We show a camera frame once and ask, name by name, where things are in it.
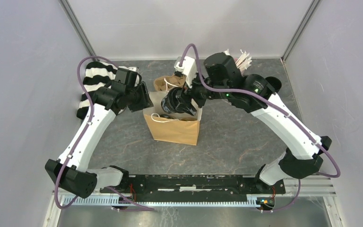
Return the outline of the brown paper bag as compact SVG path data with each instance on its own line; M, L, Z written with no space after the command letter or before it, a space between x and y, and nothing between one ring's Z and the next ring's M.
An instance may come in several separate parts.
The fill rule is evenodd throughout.
M202 109L191 116L187 113L169 114L171 119L161 117L165 112L161 101L167 95L165 91L149 92L154 106L143 110L143 115L153 139L180 144L197 145Z

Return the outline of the black paper coffee cup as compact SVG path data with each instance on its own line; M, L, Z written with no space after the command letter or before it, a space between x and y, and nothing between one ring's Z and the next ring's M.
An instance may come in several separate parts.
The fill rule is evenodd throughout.
M167 114L160 114L159 117L166 118L166 119L174 119L172 116L167 115Z

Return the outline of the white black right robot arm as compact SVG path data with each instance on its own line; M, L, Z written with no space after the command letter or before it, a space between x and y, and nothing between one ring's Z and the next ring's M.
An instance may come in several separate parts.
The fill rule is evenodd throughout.
M203 106L207 100L226 99L232 106L259 119L286 144L286 151L261 167L254 180L255 189L266 193L279 180L303 179L319 173L331 139L311 132L285 106L278 94L279 79L248 75L246 70L251 63L247 52L242 52L239 58L233 58L227 51L215 53L205 59L208 74L205 78L196 59L182 56L174 69L185 76L186 82L176 99L189 114L196 111L191 100Z

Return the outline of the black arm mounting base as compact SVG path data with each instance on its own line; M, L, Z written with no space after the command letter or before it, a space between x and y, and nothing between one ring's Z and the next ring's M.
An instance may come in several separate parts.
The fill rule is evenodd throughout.
M269 186L253 175L127 175L114 189L136 202L238 202L286 192L283 180Z

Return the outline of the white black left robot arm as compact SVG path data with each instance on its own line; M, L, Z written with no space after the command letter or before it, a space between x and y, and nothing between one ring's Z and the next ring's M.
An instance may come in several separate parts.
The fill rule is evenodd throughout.
M103 133L121 110L136 112L153 106L140 74L124 68L117 69L110 84L95 91L92 102L68 148L56 160L49 159L45 164L56 188L80 198L87 198L94 190L106 186L120 193L128 190L126 170L115 166L90 169L88 165Z

